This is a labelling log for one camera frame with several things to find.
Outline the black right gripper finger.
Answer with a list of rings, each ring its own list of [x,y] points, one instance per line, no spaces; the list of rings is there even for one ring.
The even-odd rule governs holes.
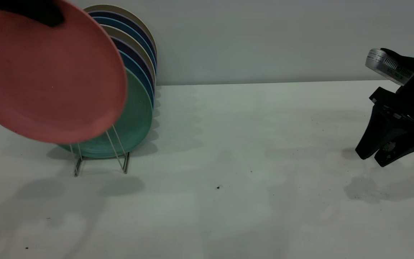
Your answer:
[[[381,145],[408,133],[409,120],[381,104],[375,104],[368,126],[355,148],[363,160],[377,152]]]
[[[414,133],[406,133],[381,145],[374,159],[384,167],[413,152]]]

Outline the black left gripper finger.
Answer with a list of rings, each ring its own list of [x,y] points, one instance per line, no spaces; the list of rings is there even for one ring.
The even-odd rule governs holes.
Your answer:
[[[49,27],[65,22],[55,0],[0,0],[0,10],[30,18]]]

